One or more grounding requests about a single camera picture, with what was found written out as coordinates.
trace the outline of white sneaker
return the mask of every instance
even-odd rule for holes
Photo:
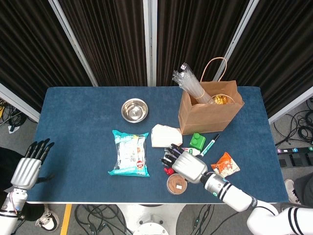
[[[48,232],[53,232],[59,227],[59,224],[60,220],[57,214],[49,210],[48,206],[45,204],[44,214],[39,219],[37,219],[35,225]]]
[[[291,179],[286,179],[285,180],[285,186],[286,186],[286,190],[287,190],[287,193],[288,193],[289,201],[291,203],[295,203],[295,204],[300,204],[301,205],[301,202],[299,201],[298,195],[297,195],[297,193],[295,192],[295,189],[294,189],[294,182]]]

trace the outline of robotic hand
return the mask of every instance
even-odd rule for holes
[[[254,235],[313,235],[313,209],[287,208],[281,213],[269,203],[260,201],[233,186],[199,158],[172,144],[168,149],[177,159],[172,169],[187,181],[203,183],[204,188],[237,212],[251,209],[247,226]]]
[[[31,189],[38,181],[38,174],[41,165],[54,145],[54,142],[48,142],[50,139],[32,143],[24,158],[21,158],[11,184],[14,189],[8,196],[0,210],[0,228],[1,234],[10,235],[14,230],[15,224],[21,215],[23,206],[27,200],[27,190]]]

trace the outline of paper bag handle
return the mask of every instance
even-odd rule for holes
[[[214,97],[216,97],[217,95],[224,95],[224,96],[230,98],[230,99],[235,103],[234,99],[233,99],[232,97],[226,95],[226,94],[216,94],[216,95],[212,96],[212,97],[209,99],[209,101],[212,100],[212,99],[213,99]]]
[[[224,69],[224,72],[222,73],[222,75],[220,76],[218,82],[222,79],[222,77],[224,76],[225,72],[226,72],[226,69],[227,69],[227,60],[224,58],[224,57],[215,57],[213,58],[212,60],[209,61],[209,63],[207,63],[207,65],[205,66],[204,70],[203,70],[203,73],[202,73],[202,76],[201,76],[201,79],[200,79],[200,82],[202,82],[202,79],[203,79],[203,75],[206,71],[206,68],[208,67],[208,65],[213,61],[213,60],[218,60],[218,59],[222,59],[222,60],[225,60],[225,69]]]

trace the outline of red object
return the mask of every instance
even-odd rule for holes
[[[173,175],[175,173],[172,168],[164,168],[164,171],[167,175]]]

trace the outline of blue table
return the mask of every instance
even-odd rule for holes
[[[203,160],[209,168],[228,152],[241,171],[227,179],[243,191],[266,202],[287,202],[282,173],[269,129],[260,89],[239,87],[245,105],[220,132],[220,138]],[[179,87],[55,87],[47,91],[37,141],[55,142],[40,176],[51,181],[29,191],[30,202],[48,203],[220,203],[201,184],[188,183],[185,193],[171,195],[159,158],[162,148],[152,148],[147,138],[149,178],[110,176],[116,162],[112,130],[131,134],[151,132],[156,124],[179,127]],[[122,104],[143,99],[149,114],[140,123],[126,122]],[[216,133],[204,134],[207,141]],[[188,146],[191,136],[184,136]]]

